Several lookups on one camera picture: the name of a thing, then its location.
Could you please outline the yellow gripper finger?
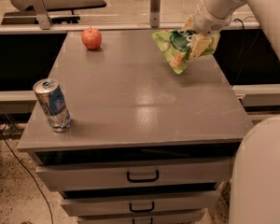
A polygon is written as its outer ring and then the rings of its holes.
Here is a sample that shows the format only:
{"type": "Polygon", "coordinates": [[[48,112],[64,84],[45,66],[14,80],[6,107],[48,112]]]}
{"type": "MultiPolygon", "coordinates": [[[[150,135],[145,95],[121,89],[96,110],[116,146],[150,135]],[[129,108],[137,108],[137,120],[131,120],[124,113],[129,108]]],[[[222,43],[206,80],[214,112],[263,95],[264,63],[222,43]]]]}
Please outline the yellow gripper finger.
{"type": "Polygon", "coordinates": [[[216,47],[213,44],[212,36],[196,34],[192,37],[191,48],[188,58],[190,60],[199,58],[204,55],[213,54],[216,47]]]}
{"type": "Polygon", "coordinates": [[[191,15],[189,15],[188,19],[185,21],[185,23],[182,27],[182,30],[183,31],[188,31],[188,30],[193,31],[194,30],[193,23],[194,23],[194,19],[191,15]]]}

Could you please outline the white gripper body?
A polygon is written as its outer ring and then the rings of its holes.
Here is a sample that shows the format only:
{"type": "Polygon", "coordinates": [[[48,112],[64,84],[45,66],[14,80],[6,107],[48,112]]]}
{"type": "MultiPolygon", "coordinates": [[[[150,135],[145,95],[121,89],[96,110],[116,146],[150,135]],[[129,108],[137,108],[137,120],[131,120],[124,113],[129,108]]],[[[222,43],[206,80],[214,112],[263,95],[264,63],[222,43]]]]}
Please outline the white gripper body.
{"type": "Polygon", "coordinates": [[[194,8],[193,29],[200,34],[210,35],[220,32],[225,26],[231,23],[231,16],[220,18],[209,11],[204,3],[200,0],[194,8]]]}

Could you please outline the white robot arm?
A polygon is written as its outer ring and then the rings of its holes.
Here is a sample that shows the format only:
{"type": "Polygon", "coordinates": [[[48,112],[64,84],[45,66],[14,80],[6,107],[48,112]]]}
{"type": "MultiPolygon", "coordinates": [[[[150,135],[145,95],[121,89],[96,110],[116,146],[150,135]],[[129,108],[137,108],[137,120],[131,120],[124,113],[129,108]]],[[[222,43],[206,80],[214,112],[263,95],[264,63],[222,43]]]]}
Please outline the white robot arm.
{"type": "MultiPolygon", "coordinates": [[[[210,35],[249,5],[280,61],[280,0],[200,0],[185,25],[210,35]]],[[[229,224],[280,224],[280,113],[271,112],[242,140],[231,174],[229,224]]]]}

